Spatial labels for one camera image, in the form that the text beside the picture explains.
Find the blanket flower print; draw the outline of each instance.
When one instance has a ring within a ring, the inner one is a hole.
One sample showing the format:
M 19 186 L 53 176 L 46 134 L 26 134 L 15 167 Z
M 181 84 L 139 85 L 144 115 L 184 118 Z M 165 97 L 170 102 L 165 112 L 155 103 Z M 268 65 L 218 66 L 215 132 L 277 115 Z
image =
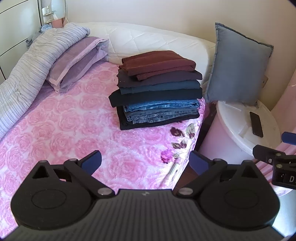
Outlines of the blanket flower print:
M 182 152 L 181 149 L 186 149 L 187 145 L 188 145 L 188 141 L 193 139 L 196 135 L 194 123 L 190 123 L 186 127 L 185 131 L 182 131 L 178 128 L 172 127 L 170 129 L 170 133 L 171 133 L 171 135 L 173 135 L 175 137 L 181 138 L 180 142 L 172 142 L 171 143 L 173 149 L 180 150 L 180 151 L 173 152 L 171 149 L 167 148 L 166 150 L 164 150 L 160 153 L 160 158 L 163 163 L 170 163 L 172 161 L 174 161 L 175 163 L 179 163 L 178 159 L 179 159 L 180 155 L 183 153 L 187 153 L 186 150 L 185 150 L 185 152 Z

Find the folded clothes stack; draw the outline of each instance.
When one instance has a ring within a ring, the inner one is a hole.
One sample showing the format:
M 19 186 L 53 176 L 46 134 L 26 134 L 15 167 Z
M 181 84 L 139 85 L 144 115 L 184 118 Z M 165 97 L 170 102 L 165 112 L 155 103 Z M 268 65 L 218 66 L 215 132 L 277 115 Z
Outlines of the folded clothes stack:
M 152 51 L 122 59 L 118 87 L 109 100 L 120 129 L 161 126 L 199 117 L 202 89 L 196 63 L 173 51 Z

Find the metal screw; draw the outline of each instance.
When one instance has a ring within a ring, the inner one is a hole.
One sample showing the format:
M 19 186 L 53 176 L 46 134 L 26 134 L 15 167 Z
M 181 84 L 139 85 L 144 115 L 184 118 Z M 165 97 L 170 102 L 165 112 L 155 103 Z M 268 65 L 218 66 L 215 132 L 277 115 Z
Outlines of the metal screw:
M 112 189 L 110 188 L 100 188 L 98 190 L 98 194 L 106 196 L 106 195 L 110 195 L 112 193 Z
M 179 193 L 181 195 L 191 195 L 193 193 L 193 190 L 191 188 L 181 188 L 179 190 Z

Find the shelf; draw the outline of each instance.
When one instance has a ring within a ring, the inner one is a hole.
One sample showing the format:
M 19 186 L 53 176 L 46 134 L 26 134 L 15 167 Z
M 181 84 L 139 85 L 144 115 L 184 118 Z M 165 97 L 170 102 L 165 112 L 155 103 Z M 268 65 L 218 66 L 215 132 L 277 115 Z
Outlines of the shelf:
M 47 21 L 47 22 L 45 22 L 44 24 L 48 24 L 48 23 L 51 23 L 52 21 L 54 21 L 54 20 L 49 20 L 49 21 Z
M 47 15 L 50 15 L 52 13 L 54 13 L 55 11 L 52 11 L 52 12 L 49 12 L 49 13 L 46 13 L 46 14 L 43 14 L 43 16 L 47 16 Z

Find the blue cushion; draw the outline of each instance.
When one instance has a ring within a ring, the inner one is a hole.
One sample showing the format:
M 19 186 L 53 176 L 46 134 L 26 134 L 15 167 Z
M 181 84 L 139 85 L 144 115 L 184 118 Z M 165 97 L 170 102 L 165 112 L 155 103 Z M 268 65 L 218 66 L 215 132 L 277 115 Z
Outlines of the blue cushion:
M 206 102 L 228 101 L 254 105 L 273 46 L 259 43 L 216 23 L 216 50 L 205 93 Z

